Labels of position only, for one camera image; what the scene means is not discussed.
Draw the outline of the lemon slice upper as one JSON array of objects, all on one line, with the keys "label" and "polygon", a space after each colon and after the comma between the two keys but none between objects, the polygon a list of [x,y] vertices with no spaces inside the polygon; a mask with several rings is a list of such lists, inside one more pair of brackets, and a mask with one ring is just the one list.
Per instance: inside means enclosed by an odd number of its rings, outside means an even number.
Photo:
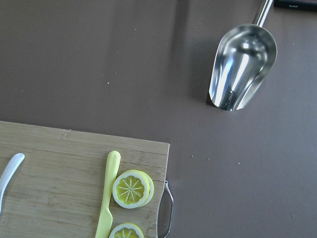
[{"label": "lemon slice upper", "polygon": [[133,223],[122,223],[111,231],[109,238],[144,238],[142,230]]}]

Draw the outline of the white ceramic spoon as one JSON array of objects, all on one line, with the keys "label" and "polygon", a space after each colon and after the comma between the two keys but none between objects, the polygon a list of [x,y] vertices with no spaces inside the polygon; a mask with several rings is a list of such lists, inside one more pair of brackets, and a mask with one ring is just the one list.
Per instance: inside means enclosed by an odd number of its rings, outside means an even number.
[{"label": "white ceramic spoon", "polygon": [[6,187],[24,159],[25,159],[25,155],[23,153],[15,154],[9,160],[8,164],[6,165],[0,177],[0,212],[2,212],[2,201],[3,201]]}]

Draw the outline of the steel scoop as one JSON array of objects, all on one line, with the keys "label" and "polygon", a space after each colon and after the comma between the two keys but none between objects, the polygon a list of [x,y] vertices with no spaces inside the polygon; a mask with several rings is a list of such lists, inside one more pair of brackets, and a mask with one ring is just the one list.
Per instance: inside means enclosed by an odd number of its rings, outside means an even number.
[{"label": "steel scoop", "polygon": [[217,108],[245,108],[275,63],[276,41],[263,27],[271,5],[270,0],[261,1],[252,23],[232,28],[220,40],[209,88]]}]

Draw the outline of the yellow plastic knife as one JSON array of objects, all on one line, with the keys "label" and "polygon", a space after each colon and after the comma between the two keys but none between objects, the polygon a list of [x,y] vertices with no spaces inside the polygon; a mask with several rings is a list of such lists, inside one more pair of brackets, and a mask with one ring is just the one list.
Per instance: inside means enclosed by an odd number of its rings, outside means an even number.
[{"label": "yellow plastic knife", "polygon": [[113,217],[109,209],[113,183],[117,177],[121,155],[117,151],[109,152],[106,160],[105,180],[101,210],[97,225],[96,238],[107,238],[112,226]]}]

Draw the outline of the bamboo cutting board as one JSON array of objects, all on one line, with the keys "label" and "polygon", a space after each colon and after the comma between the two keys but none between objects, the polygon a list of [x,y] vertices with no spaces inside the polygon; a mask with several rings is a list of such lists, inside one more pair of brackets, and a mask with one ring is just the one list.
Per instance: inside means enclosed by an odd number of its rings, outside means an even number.
[{"label": "bamboo cutting board", "polygon": [[169,144],[70,129],[1,122],[0,167],[16,153],[25,159],[7,186],[0,215],[3,238],[92,238],[103,196],[106,158],[121,154],[119,173],[146,172],[155,184],[152,200],[125,209],[111,201],[113,225],[134,223],[157,238]]}]

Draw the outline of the lemon slice lower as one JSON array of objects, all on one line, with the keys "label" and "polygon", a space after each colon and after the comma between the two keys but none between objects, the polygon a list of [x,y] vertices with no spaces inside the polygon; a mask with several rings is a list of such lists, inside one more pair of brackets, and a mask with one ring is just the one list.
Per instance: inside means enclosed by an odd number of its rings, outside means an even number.
[{"label": "lemon slice lower", "polygon": [[143,171],[128,170],[117,177],[112,195],[116,203],[126,209],[147,205],[154,194],[154,183]]}]

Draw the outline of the black box frame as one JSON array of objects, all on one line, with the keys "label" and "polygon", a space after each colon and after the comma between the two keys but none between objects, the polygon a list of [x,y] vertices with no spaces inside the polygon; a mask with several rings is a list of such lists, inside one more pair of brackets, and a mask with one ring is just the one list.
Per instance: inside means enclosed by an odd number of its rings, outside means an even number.
[{"label": "black box frame", "polygon": [[274,0],[273,4],[275,7],[295,9],[295,10],[306,10],[316,11],[317,0]]}]

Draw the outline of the lemon slice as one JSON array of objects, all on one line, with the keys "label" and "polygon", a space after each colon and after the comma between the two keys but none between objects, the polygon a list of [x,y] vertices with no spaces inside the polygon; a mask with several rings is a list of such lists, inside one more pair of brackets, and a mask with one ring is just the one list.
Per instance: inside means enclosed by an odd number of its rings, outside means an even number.
[{"label": "lemon slice", "polygon": [[111,231],[109,238],[144,238],[142,230],[133,223],[122,223]]},{"label": "lemon slice", "polygon": [[128,170],[117,177],[112,195],[116,203],[126,209],[147,205],[154,194],[154,183],[143,171]]}]

